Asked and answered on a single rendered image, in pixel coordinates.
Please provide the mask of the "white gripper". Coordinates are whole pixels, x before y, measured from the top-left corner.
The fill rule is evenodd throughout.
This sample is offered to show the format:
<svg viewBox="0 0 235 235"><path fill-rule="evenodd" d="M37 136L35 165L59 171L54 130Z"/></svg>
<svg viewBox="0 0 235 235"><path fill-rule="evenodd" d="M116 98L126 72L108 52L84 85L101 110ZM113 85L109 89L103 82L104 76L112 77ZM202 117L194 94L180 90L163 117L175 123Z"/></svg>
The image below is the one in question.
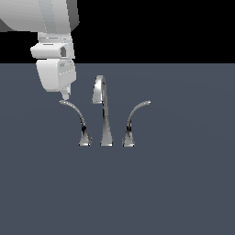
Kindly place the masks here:
<svg viewBox="0 0 235 235"><path fill-rule="evenodd" d="M68 43L37 43L30 49L37 60L37 70L47 92L61 92L62 99L71 97L71 84L76 80L71 47Z"/></svg>

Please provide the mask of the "chrome faucet spout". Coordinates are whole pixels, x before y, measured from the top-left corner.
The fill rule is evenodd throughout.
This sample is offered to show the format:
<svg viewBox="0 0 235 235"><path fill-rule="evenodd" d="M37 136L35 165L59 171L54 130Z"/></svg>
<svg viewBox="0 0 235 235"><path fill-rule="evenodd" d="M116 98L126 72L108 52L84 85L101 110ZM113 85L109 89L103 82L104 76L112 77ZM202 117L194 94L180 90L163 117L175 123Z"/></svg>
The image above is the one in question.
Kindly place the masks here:
<svg viewBox="0 0 235 235"><path fill-rule="evenodd" d="M100 145L111 147L113 145L114 139L111 135L109 125L106 79L104 75L97 75L97 77L95 78L92 103L96 105L101 104L103 107L103 134Z"/></svg>

